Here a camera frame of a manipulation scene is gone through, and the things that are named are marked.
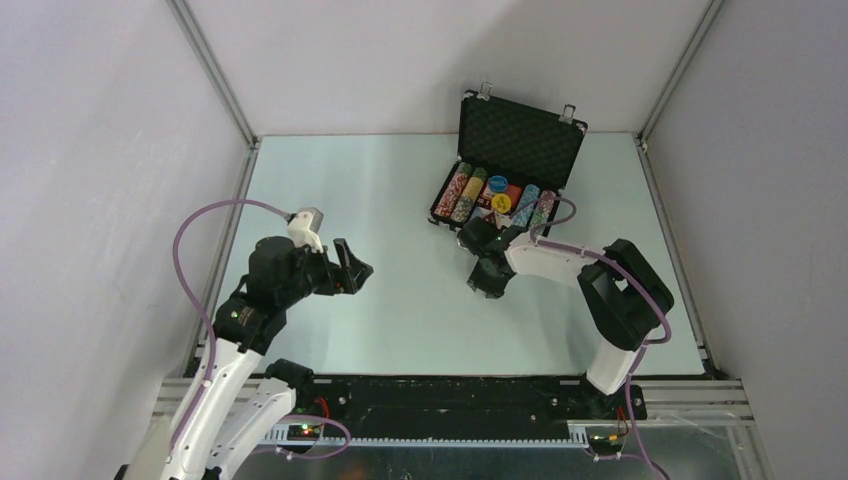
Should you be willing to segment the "blue playing card deck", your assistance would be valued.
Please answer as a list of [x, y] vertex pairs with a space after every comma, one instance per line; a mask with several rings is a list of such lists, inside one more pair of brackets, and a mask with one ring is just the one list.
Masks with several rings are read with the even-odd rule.
[[480, 206], [477, 206], [477, 207], [474, 208], [474, 210], [472, 211], [472, 213], [470, 214], [470, 216], [468, 218], [468, 221], [471, 221], [474, 218], [482, 218], [484, 221], [486, 221], [488, 223], [492, 223], [492, 224], [495, 223], [495, 220], [494, 220], [495, 213], [491, 209], [482, 208]]

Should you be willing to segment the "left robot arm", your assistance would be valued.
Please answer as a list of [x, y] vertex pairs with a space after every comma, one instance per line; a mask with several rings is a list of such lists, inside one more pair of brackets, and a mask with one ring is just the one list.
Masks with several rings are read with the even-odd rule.
[[331, 425], [346, 443], [350, 431], [317, 396], [311, 369], [279, 359], [270, 364], [253, 397], [231, 412], [242, 387], [287, 323], [286, 312], [311, 295], [353, 295], [372, 275], [370, 265], [334, 240], [331, 261], [318, 235], [323, 214], [315, 207], [283, 213], [286, 233], [259, 240], [248, 271], [215, 315], [202, 320], [208, 342], [196, 375], [174, 416], [149, 430], [119, 479], [230, 479], [280, 421], [323, 431]]

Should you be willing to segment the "yellow big blind button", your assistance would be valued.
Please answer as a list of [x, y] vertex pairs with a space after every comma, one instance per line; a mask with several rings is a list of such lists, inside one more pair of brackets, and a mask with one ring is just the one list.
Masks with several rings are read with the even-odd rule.
[[491, 207], [500, 214], [507, 214], [512, 208], [512, 199], [505, 193], [498, 193], [491, 199]]

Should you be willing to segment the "black poker set case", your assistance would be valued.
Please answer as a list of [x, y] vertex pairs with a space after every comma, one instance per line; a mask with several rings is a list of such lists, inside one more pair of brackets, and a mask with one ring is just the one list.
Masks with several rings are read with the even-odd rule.
[[463, 223], [433, 214], [437, 201], [457, 164], [504, 176], [509, 184], [561, 193], [576, 163], [589, 125], [574, 116], [576, 107], [567, 104], [560, 113], [497, 97], [491, 85], [463, 93], [460, 106], [457, 152], [427, 213], [433, 225], [458, 231]]

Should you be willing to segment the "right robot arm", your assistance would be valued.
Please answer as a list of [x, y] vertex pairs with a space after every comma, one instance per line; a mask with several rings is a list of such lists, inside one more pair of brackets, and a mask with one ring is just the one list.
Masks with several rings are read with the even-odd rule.
[[601, 341], [583, 377], [585, 411], [606, 418], [622, 403], [620, 390], [637, 368], [648, 335], [667, 327], [673, 296], [639, 249], [618, 239], [600, 251], [550, 240], [536, 229], [496, 227], [473, 218], [457, 232], [458, 245], [476, 259], [468, 286], [499, 299], [517, 276], [550, 280], [578, 290]]

